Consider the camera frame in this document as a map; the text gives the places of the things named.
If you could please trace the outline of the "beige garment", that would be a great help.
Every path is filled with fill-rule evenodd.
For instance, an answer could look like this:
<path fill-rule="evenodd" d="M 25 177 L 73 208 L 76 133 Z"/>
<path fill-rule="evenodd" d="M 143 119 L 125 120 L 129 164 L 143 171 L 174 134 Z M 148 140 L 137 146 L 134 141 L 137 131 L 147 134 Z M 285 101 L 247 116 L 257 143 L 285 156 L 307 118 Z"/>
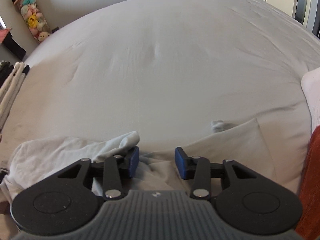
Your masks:
<path fill-rule="evenodd" d="M 61 136 L 24 142 L 11 156 L 9 172 L 1 182 L 1 200 L 12 202 L 23 190 L 80 159 L 102 163 L 137 146 L 139 140 L 134 131 L 102 142 Z M 182 146 L 182 150 L 189 157 L 204 157 L 212 163 L 234 160 L 268 179 L 276 179 L 274 163 L 256 119 L 244 124 L 214 121 L 211 135 Z M 161 151 L 140 150 L 129 188 L 189 191 L 191 184 L 178 172 L 175 151 L 174 146 Z"/>

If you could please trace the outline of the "orange-red trouser leg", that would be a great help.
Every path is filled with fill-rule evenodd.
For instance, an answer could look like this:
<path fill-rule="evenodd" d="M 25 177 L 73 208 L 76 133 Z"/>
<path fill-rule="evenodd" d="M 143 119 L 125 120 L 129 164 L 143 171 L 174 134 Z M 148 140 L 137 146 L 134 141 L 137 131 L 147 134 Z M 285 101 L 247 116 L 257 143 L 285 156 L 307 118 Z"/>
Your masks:
<path fill-rule="evenodd" d="M 296 232 L 304 239 L 319 238 L 319 127 L 310 139 L 300 184 L 303 214 Z"/>

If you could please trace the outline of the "plush toy column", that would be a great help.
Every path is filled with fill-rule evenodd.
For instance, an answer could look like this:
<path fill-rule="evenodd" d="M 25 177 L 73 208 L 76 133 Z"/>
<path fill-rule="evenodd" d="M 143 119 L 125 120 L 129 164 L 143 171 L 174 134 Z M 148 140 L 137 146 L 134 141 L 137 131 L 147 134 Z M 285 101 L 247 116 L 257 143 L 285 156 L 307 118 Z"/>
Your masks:
<path fill-rule="evenodd" d="M 33 38 L 42 43 L 52 32 L 36 0 L 11 0 L 20 12 Z"/>

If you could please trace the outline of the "pink cloth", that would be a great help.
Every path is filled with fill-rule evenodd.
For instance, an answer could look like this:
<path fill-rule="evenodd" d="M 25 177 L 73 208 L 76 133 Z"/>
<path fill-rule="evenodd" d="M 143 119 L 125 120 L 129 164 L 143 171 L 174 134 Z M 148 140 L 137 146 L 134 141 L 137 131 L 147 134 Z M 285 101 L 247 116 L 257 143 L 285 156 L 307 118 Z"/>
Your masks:
<path fill-rule="evenodd" d="M 12 37 L 10 31 L 11 31 L 11 28 L 0 30 L 0 44 L 2 44 L 7 37 Z"/>

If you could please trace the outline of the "folded beige clothes stack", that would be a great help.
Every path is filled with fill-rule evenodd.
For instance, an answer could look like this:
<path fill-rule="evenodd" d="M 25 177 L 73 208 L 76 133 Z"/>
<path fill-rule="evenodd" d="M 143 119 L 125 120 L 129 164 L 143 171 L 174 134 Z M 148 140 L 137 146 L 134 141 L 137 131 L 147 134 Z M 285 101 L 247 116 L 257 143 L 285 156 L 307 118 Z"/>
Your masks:
<path fill-rule="evenodd" d="M 1 130 L 29 70 L 24 62 L 1 62 Z"/>

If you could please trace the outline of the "white bed sheet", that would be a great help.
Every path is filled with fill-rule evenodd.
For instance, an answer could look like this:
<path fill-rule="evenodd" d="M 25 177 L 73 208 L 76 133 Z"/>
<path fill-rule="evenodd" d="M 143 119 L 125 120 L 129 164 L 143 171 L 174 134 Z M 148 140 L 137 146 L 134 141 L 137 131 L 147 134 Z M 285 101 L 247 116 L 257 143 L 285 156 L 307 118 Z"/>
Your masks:
<path fill-rule="evenodd" d="M 214 136 L 210 150 L 297 191 L 311 135 L 300 82 L 319 67 L 319 39 L 260 0 L 129 0 L 63 27 L 30 66 L 3 129 L 1 159 L 23 142 L 57 136 L 108 141 L 135 131 L 136 182 L 182 185 L 168 158 Z"/>

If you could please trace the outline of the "black box by wall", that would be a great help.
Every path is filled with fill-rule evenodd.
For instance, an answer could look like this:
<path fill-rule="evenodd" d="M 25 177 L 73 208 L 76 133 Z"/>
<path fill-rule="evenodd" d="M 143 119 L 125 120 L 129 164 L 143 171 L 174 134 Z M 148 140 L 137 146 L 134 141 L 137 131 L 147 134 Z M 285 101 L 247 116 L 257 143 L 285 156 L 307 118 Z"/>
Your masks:
<path fill-rule="evenodd" d="M 3 39 L 2 44 L 20 61 L 26 56 L 26 51 L 13 39 L 10 32 L 7 33 L 6 37 Z"/>

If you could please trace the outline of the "white sock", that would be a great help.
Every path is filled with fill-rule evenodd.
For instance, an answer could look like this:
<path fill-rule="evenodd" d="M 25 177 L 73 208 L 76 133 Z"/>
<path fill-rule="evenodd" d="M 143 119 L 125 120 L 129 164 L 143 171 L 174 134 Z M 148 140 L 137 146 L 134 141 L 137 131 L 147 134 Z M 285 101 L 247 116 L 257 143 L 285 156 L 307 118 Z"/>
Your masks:
<path fill-rule="evenodd" d="M 319 126 L 320 114 L 320 69 L 316 68 L 304 74 L 301 87 L 311 115 L 312 132 Z"/>

